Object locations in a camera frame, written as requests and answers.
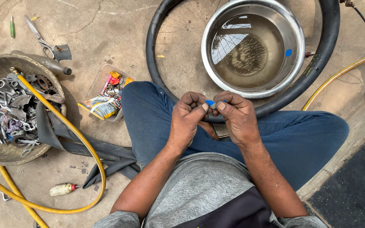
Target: steel bowl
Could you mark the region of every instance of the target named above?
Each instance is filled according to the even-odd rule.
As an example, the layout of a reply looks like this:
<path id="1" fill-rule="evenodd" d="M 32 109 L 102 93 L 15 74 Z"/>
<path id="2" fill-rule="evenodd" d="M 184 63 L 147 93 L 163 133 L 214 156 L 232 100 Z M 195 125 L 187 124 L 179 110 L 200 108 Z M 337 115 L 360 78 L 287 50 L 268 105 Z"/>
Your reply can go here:
<path id="1" fill-rule="evenodd" d="M 273 78 L 267 83 L 254 88 L 241 88 L 226 82 L 215 70 L 210 54 L 221 22 L 243 14 L 256 14 L 272 22 L 280 32 L 284 46 L 278 73 L 271 75 Z M 201 54 L 206 71 L 219 87 L 245 98 L 258 99 L 283 90 L 296 78 L 305 58 L 305 37 L 297 18 L 282 4 L 274 0 L 233 0 L 218 9 L 207 23 L 202 35 Z"/>

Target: screwdriver handle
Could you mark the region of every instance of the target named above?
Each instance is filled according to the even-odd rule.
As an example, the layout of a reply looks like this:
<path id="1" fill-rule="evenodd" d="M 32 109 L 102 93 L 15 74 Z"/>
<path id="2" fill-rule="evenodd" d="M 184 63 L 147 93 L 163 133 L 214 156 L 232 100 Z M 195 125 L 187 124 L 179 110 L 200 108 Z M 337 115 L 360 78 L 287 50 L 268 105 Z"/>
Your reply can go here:
<path id="1" fill-rule="evenodd" d="M 13 16 L 11 16 L 11 37 L 15 37 L 15 24 L 13 23 Z"/>

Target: black rubber tube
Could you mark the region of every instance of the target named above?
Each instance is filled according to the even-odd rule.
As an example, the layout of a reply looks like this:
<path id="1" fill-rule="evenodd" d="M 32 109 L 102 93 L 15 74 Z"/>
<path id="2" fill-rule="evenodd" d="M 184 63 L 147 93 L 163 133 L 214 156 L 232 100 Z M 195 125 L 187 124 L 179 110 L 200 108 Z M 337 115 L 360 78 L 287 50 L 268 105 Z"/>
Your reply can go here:
<path id="1" fill-rule="evenodd" d="M 167 96 L 169 96 L 174 102 L 178 102 L 178 98 L 168 89 L 161 79 L 155 59 L 155 48 L 157 34 L 165 15 L 179 1 L 180 0 L 164 0 L 159 5 L 159 8 L 157 8 L 149 25 L 146 38 L 146 61 L 150 77 L 152 78 L 153 82 L 160 86 L 165 91 Z M 298 96 L 305 92 L 309 86 L 312 85 L 312 83 L 317 79 L 319 74 L 328 63 L 336 45 L 337 36 L 339 35 L 340 8 L 339 2 L 335 0 L 319 0 L 319 4 L 322 10 L 322 32 L 320 35 L 319 45 L 316 49 L 315 55 L 312 58 L 312 61 L 308 65 L 307 69 L 298 78 L 298 80 L 295 81 L 294 84 L 282 94 L 280 94 L 280 96 L 261 106 L 256 107 L 257 118 L 270 115 L 271 113 L 280 110 L 294 101 Z M 218 117 L 210 116 L 210 118 L 205 119 L 205 121 L 211 123 L 225 122 L 221 115 Z"/>

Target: dark mat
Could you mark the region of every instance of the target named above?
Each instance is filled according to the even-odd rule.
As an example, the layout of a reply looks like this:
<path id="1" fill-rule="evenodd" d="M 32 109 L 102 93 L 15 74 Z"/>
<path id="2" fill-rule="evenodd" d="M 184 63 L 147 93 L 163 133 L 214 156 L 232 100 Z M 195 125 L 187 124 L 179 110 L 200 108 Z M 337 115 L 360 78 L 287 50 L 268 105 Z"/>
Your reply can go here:
<path id="1" fill-rule="evenodd" d="M 365 227 L 365 145 L 308 202 L 333 228 Z"/>

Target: fingernail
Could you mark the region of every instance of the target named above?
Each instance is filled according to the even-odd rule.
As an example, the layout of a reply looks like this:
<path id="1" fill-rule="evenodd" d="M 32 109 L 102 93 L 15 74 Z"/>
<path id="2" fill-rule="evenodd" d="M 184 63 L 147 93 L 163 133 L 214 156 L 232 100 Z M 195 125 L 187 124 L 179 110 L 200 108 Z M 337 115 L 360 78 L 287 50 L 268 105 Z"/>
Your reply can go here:
<path id="1" fill-rule="evenodd" d="M 206 111 L 206 110 L 208 110 L 209 105 L 208 105 L 207 103 L 203 103 L 203 104 L 202 104 L 202 107 L 203 107 L 203 108 L 204 108 L 204 110 Z"/>
<path id="2" fill-rule="evenodd" d="M 224 109 L 225 109 L 225 107 L 226 107 L 226 104 L 225 104 L 224 102 L 220 101 L 220 102 L 218 103 L 218 109 L 219 109 L 219 110 L 224 110 Z"/>

